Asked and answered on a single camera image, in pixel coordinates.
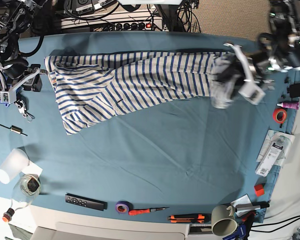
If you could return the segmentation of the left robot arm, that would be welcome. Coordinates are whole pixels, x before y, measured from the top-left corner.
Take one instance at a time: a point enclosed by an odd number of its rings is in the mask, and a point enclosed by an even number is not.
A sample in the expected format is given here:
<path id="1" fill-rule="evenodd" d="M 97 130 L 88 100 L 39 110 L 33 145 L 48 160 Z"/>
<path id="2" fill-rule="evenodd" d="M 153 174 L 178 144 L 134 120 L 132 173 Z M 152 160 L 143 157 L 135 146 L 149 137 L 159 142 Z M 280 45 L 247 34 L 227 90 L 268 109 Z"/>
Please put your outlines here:
<path id="1" fill-rule="evenodd" d="M 295 0 L 271 0 L 270 33 L 260 33 L 259 50 L 244 53 L 241 46 L 224 43 L 232 52 L 215 57 L 212 77 L 211 103 L 226 109 L 237 95 L 258 105 L 265 90 L 272 85 L 270 74 L 300 71 L 300 8 Z"/>

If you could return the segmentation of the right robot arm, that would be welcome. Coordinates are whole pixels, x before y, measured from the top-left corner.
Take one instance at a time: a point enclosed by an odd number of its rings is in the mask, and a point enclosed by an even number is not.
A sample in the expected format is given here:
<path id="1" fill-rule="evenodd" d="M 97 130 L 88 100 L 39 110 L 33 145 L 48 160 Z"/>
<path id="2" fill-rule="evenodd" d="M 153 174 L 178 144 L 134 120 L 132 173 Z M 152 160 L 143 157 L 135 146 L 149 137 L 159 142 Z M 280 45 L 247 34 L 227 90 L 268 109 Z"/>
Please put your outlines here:
<path id="1" fill-rule="evenodd" d="M 11 0 L 0 19 L 0 103 L 5 105 L 17 101 L 17 92 L 23 87 L 38 92 L 40 75 L 47 71 L 39 64 L 29 65 L 27 58 L 33 56 L 42 46 L 44 37 L 39 38 L 31 52 L 21 52 L 20 34 L 27 31 L 36 14 L 45 5 L 45 0 Z"/>

